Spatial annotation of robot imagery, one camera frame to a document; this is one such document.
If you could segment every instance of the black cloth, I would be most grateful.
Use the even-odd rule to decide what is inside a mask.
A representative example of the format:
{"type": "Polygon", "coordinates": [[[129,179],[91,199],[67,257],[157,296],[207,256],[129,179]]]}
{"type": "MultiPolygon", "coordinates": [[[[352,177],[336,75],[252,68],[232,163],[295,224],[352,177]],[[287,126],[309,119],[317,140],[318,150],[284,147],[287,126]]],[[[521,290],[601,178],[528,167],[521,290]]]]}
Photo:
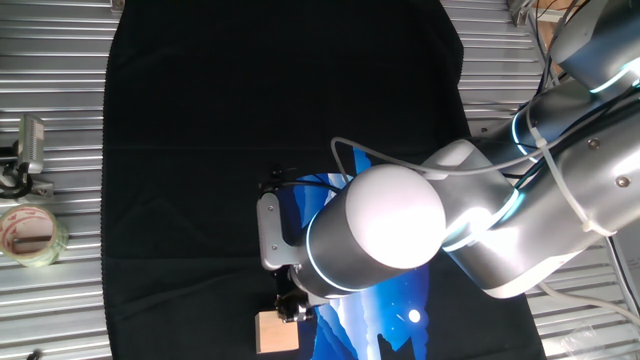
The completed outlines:
{"type": "MultiPolygon", "coordinates": [[[[104,103],[114,359],[310,359],[313,322],[299,351],[255,355],[254,316],[275,300],[258,183],[275,164],[336,172],[334,136],[410,161],[467,136],[462,52],[435,0],[127,1],[104,103]]],[[[437,259],[429,359],[541,358],[523,298],[490,299],[437,259]]]]}

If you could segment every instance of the small wooden block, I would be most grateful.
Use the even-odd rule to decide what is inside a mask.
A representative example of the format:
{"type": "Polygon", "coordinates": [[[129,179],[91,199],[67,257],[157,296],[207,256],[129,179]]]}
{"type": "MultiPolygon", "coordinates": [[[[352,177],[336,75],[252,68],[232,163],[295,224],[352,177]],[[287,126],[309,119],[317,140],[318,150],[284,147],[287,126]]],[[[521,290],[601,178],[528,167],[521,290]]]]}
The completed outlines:
{"type": "Polygon", "coordinates": [[[256,315],[256,353],[296,350],[298,324],[285,324],[276,311],[262,311],[256,315]]]}

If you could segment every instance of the metal clamp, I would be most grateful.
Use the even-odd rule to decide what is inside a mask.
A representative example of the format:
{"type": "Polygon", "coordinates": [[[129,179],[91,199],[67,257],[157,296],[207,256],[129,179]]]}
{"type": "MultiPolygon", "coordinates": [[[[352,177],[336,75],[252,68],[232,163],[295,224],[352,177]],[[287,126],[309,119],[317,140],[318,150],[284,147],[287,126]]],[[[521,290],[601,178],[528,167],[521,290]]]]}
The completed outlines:
{"type": "Polygon", "coordinates": [[[258,232],[260,257],[267,270],[277,270],[284,265],[297,264],[296,248],[282,237],[280,202],[274,193],[266,193],[258,200],[258,232]]]}

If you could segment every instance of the roll of tape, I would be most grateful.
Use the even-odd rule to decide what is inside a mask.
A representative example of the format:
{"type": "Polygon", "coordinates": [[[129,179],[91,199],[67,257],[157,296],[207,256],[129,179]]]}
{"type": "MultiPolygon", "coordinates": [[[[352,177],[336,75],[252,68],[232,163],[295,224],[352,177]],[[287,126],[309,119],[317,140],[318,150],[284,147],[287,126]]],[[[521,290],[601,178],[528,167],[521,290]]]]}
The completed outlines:
{"type": "Polygon", "coordinates": [[[68,242],[67,229],[43,207],[16,206],[0,218],[0,251],[24,266],[53,263],[68,242]]]}

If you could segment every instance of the blue sky print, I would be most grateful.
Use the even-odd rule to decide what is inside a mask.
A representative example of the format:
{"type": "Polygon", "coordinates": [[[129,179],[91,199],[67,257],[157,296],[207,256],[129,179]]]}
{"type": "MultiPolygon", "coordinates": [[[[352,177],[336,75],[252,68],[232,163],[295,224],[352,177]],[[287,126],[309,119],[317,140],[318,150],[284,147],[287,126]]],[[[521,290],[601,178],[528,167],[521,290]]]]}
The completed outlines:
{"type": "MultiPolygon", "coordinates": [[[[360,150],[354,150],[354,156],[358,173],[371,166],[360,150]]],[[[323,181],[340,188],[346,185],[340,174],[311,175],[301,180],[323,181]]],[[[332,192],[317,187],[296,186],[293,191],[303,227],[333,196],[332,192]]],[[[301,355],[299,360],[408,360],[405,355],[381,353],[380,337],[393,351],[410,346],[414,359],[426,359],[428,297],[429,268],[425,265],[362,292],[332,300],[316,310],[318,323],[312,358],[301,355]]]]}

